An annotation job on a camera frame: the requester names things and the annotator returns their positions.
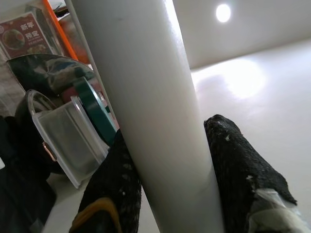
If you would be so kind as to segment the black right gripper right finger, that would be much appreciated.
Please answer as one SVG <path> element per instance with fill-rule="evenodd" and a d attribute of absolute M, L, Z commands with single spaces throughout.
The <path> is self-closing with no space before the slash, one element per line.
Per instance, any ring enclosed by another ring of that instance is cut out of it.
<path fill-rule="evenodd" d="M 309 233 L 286 179 L 222 115 L 204 122 L 227 233 Z"/>

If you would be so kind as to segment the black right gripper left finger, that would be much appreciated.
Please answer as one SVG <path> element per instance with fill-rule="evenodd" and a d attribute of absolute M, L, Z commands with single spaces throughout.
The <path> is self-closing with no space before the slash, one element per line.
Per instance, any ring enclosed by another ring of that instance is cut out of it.
<path fill-rule="evenodd" d="M 136 233 L 141 181 L 121 131 L 89 180 L 71 233 Z"/>

